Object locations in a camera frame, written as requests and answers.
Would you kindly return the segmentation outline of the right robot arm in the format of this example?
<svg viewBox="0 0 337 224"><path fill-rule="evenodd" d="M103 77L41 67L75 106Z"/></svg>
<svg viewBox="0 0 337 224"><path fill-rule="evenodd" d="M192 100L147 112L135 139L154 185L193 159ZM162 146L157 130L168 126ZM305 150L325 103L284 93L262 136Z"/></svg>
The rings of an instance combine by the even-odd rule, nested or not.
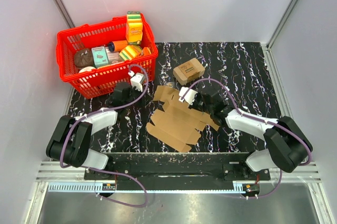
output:
<svg viewBox="0 0 337 224"><path fill-rule="evenodd" d="M190 109L209 114L216 125L239 130L265 142L264 150L251 153L240 165L239 172L244 179L251 180L259 171L269 168L291 173L311 157L312 144L289 116L269 119L252 115L225 104L218 94L202 94L194 90L189 90L184 99Z"/></svg>

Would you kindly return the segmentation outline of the brown cardboard box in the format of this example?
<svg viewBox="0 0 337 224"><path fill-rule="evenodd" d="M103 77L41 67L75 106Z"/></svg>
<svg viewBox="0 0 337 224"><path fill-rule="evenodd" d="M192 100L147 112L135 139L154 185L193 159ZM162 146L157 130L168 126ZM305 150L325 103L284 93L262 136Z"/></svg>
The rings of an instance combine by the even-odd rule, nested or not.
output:
<svg viewBox="0 0 337 224"><path fill-rule="evenodd" d="M146 124L147 132L178 152L189 152L201 137L200 132L207 125L218 130L210 115L190 109L186 102L179 100L179 91L169 86L159 85L154 93L154 101L163 102L162 109L156 109L151 121Z"/></svg>

